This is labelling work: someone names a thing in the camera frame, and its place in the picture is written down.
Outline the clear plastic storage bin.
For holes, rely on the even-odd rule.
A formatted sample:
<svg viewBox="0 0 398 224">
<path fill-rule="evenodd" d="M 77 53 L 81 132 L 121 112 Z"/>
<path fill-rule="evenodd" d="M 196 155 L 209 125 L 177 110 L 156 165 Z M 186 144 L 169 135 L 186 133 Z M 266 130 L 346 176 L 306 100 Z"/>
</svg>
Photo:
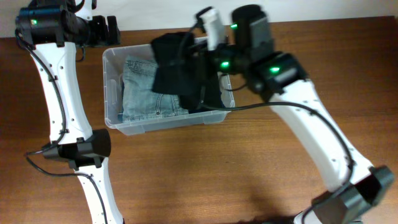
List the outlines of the clear plastic storage bin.
<svg viewBox="0 0 398 224">
<path fill-rule="evenodd" d="M 171 118 L 150 119 L 123 123 L 118 120 L 118 114 L 123 107 L 123 68 L 128 56 L 144 60 L 154 58 L 149 44 L 127 47 L 114 47 L 103 52 L 103 82 L 104 82 L 104 122 L 107 127 L 117 129 L 127 136 L 143 134 L 149 131 L 178 128 L 196 124 L 215 124 L 224 121 L 227 111 L 205 111 Z"/>
</svg>

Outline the black garment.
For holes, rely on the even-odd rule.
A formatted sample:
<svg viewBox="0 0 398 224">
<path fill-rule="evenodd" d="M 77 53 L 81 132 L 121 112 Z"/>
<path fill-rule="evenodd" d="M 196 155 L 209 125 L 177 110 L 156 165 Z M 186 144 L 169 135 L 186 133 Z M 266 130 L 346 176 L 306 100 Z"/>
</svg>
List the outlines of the black garment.
<svg viewBox="0 0 398 224">
<path fill-rule="evenodd" d="M 200 102 L 200 94 L 201 94 L 201 88 L 199 88 L 192 95 L 179 96 L 180 106 L 183 109 L 188 110 L 189 114 L 209 111 L 209 109 L 207 108 L 203 107 L 198 108 L 198 104 Z M 221 100 L 221 90 L 217 74 L 211 77 L 210 80 L 205 85 L 205 95 L 203 98 L 203 104 L 215 108 L 224 107 L 223 102 Z"/>
<path fill-rule="evenodd" d="M 194 44 L 194 35 L 188 32 L 166 33 L 151 41 L 157 63 L 153 92 L 178 96 L 198 94 L 201 83 L 190 50 Z"/>
</svg>

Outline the light blue jeans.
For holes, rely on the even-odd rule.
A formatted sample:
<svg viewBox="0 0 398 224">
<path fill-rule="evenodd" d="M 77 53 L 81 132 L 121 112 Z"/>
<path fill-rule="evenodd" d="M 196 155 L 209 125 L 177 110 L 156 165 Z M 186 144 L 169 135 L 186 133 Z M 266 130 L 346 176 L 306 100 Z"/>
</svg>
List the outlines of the light blue jeans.
<svg viewBox="0 0 398 224">
<path fill-rule="evenodd" d="M 177 95 L 155 93 L 152 86 L 157 64 L 132 55 L 126 58 L 123 68 L 123 109 L 121 121 L 146 121 L 189 114 L 180 106 Z"/>
</svg>

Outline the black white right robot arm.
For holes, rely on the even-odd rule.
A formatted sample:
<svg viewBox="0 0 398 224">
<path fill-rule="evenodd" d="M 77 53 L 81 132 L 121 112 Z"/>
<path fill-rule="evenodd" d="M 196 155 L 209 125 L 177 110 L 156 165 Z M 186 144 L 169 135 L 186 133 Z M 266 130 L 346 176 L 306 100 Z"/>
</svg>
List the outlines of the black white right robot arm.
<svg viewBox="0 0 398 224">
<path fill-rule="evenodd" d="M 289 223 L 359 223 L 377 206 L 394 182 L 387 166 L 376 167 L 347 139 L 324 107 L 299 61 L 275 49 L 267 14 L 256 4 L 231 15 L 234 43 L 229 44 L 217 9 L 196 15 L 206 34 L 197 49 L 203 72 L 241 74 L 253 93 L 292 130 L 316 165 L 325 193 L 289 218 Z"/>
</svg>

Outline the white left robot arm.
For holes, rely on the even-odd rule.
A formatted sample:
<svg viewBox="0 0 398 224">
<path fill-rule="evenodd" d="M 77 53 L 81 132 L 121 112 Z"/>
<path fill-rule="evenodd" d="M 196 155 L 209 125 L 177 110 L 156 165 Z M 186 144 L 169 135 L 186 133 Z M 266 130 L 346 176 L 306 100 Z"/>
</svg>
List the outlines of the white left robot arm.
<svg viewBox="0 0 398 224">
<path fill-rule="evenodd" d="M 123 223 L 109 179 L 111 138 L 86 117 L 76 75 L 77 50 L 120 42 L 113 16 L 96 16 L 96 0 L 30 2 L 16 17 L 18 44 L 38 69 L 50 119 L 39 154 L 66 162 L 83 187 L 93 223 Z"/>
</svg>

